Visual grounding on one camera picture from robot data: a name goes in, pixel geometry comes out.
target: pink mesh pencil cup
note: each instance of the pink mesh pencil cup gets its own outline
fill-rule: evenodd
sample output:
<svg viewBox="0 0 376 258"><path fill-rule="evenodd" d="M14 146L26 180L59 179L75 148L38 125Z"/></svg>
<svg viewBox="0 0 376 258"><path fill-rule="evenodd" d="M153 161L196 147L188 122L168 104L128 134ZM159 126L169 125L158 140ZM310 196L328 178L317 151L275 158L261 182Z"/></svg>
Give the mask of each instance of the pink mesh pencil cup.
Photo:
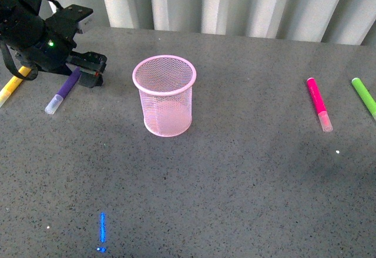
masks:
<svg viewBox="0 0 376 258"><path fill-rule="evenodd" d="M177 136L192 122L192 85L196 70L187 60L158 55L140 62L133 71L146 128L157 136Z"/></svg>

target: gray speckled countertop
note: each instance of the gray speckled countertop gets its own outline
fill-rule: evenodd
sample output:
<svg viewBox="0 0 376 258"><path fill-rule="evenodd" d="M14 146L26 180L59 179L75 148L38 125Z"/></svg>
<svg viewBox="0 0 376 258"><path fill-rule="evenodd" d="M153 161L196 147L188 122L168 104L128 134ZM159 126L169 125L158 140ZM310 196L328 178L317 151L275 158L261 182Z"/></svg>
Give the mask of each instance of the gray speckled countertop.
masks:
<svg viewBox="0 0 376 258"><path fill-rule="evenodd" d="M350 83L376 96L375 48L115 28L76 41L108 57L101 88L50 116L66 77L40 73L0 109L0 257L376 256L376 122ZM147 131L132 82L159 54L197 69L175 138ZM10 77L0 63L0 87Z"/></svg>

